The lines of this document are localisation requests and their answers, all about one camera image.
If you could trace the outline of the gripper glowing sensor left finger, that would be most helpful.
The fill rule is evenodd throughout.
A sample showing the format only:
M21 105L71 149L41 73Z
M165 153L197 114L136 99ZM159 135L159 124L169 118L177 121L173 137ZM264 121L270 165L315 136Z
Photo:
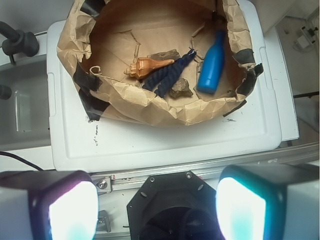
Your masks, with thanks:
M92 240L98 212L97 188L85 171L0 174L2 240Z

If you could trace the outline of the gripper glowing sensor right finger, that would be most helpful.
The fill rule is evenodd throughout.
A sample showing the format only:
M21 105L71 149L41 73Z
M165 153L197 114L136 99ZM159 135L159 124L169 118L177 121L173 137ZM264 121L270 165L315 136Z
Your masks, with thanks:
M215 208L227 240L318 240L320 168L228 165L219 178Z

